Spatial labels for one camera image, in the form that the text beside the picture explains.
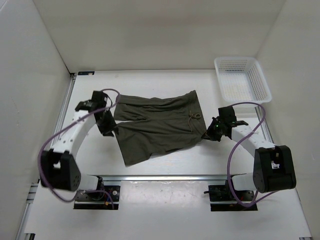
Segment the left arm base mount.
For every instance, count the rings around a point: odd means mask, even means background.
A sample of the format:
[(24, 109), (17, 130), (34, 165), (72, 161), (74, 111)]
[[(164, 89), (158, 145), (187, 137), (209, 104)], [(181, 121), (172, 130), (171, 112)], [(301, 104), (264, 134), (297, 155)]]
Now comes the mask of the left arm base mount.
[(105, 181), (99, 177), (99, 192), (78, 193), (76, 195), (74, 210), (110, 210), (119, 209), (121, 186), (114, 182)]

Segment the olive green shorts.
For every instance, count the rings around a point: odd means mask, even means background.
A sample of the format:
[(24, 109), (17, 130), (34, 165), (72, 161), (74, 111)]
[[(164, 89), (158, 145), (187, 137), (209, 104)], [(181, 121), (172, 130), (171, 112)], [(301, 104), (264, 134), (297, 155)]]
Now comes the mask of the olive green shorts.
[(207, 130), (195, 90), (164, 99), (121, 95), (114, 119), (119, 122), (115, 135), (126, 166), (193, 147)]

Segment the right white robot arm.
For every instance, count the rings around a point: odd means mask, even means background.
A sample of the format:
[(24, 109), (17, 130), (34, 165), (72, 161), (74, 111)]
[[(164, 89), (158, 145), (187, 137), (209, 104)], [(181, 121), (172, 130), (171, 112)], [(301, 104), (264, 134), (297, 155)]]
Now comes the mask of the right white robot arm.
[[(227, 160), (227, 184), (224, 193), (230, 200), (238, 199), (243, 191), (270, 193), (294, 189), (297, 185), (293, 157), (286, 145), (276, 145), (256, 133), (244, 120), (238, 120), (232, 105), (221, 107), (218, 116), (202, 136), (219, 142), (228, 137), (235, 142)], [(231, 161), (238, 146), (253, 157), (253, 170), (244, 174), (231, 174)]]

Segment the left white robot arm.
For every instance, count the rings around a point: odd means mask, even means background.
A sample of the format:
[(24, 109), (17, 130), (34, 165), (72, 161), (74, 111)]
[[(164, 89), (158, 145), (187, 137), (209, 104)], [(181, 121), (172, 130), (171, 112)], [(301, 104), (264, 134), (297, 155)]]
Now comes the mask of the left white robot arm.
[(41, 149), (38, 159), (41, 185), (51, 190), (85, 191), (93, 200), (105, 194), (102, 179), (81, 173), (76, 163), (78, 151), (87, 134), (97, 127), (104, 137), (112, 137), (117, 129), (110, 111), (115, 107), (105, 90), (95, 90), (91, 99), (75, 107), (71, 123), (57, 133), (57, 141), (48, 150)]

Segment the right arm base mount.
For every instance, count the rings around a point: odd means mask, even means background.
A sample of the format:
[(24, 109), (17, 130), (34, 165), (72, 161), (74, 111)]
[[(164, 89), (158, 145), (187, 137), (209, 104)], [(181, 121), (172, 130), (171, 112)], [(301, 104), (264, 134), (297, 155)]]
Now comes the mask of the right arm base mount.
[(206, 175), (208, 188), (203, 192), (209, 196), (211, 212), (244, 212), (257, 211), (255, 203), (253, 206), (243, 206), (238, 203), (232, 195), (226, 175)]

